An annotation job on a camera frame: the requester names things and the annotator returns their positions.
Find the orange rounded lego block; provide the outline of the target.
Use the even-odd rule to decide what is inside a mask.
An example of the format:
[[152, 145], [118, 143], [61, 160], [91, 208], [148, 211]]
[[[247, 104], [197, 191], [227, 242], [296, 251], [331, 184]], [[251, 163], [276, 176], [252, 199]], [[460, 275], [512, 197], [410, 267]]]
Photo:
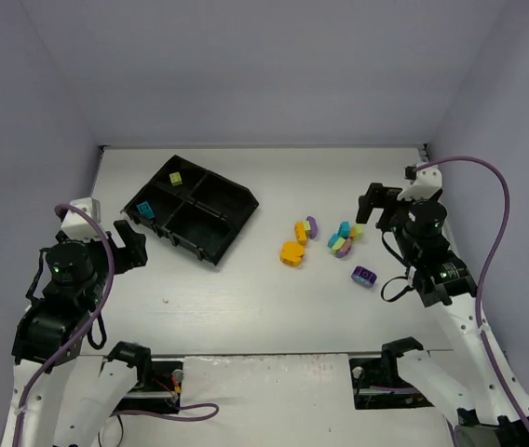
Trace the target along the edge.
[[279, 252], [280, 261], [289, 266], [298, 266], [304, 256], [305, 248], [295, 241], [286, 241]]

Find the purple arch lego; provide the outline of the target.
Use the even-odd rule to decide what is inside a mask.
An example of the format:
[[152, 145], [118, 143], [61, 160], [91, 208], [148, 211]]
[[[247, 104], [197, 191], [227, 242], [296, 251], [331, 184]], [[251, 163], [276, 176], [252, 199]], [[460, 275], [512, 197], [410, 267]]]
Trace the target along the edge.
[[309, 224], [309, 237], [315, 239], [318, 235], [318, 224], [316, 219], [313, 216], [307, 216], [306, 221]]

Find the purple flower lego block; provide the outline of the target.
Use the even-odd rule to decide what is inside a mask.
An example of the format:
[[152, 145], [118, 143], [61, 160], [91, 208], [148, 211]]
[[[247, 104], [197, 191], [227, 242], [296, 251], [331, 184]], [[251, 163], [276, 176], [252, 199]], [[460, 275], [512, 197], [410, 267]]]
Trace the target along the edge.
[[358, 265], [354, 268], [351, 279], [362, 287], [370, 289], [374, 286], [377, 275], [366, 267]]

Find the lime lego block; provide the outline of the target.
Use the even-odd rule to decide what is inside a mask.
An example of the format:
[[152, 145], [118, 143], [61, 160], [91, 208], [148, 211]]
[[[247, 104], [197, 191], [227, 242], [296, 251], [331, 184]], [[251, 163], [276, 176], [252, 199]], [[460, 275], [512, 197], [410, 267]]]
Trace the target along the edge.
[[355, 241], [359, 241], [363, 238], [363, 233], [363, 225], [360, 223], [356, 223], [351, 227], [350, 237]]

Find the orange and lime lego stack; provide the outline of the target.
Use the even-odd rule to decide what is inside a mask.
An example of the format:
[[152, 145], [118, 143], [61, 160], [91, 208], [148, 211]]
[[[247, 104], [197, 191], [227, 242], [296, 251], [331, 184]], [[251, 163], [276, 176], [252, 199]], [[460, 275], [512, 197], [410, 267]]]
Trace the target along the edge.
[[297, 222], [294, 225], [294, 234], [297, 242], [305, 246], [310, 239], [311, 226], [309, 221]]

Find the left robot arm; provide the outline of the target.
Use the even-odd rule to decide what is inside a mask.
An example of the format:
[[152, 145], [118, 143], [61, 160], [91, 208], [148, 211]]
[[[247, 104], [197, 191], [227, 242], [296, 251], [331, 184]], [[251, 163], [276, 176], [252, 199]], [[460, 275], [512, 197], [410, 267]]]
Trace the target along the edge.
[[114, 278], [148, 261], [146, 237], [119, 220], [124, 244], [88, 215], [67, 216], [57, 242], [40, 251], [38, 269], [51, 280], [36, 296], [17, 327], [12, 356], [14, 386], [2, 443], [5, 446], [89, 446], [121, 398], [144, 383], [151, 370], [149, 348], [120, 342], [108, 356], [96, 388], [80, 402], [68, 425], [60, 427], [64, 390], [81, 345], [91, 338]]

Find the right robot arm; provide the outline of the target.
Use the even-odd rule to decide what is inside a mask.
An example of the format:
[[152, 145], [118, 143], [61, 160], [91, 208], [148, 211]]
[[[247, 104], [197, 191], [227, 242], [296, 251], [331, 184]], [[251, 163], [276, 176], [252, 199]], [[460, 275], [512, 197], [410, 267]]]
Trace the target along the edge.
[[529, 395], [524, 391], [482, 310], [478, 286], [466, 264], [451, 250], [442, 228], [447, 210], [438, 193], [402, 199], [401, 190], [371, 183], [359, 197], [356, 221], [390, 233], [390, 251], [404, 267], [406, 292], [422, 305], [447, 336], [466, 382], [460, 384], [413, 337], [383, 345], [388, 383], [405, 382], [442, 413], [460, 446], [529, 446]]

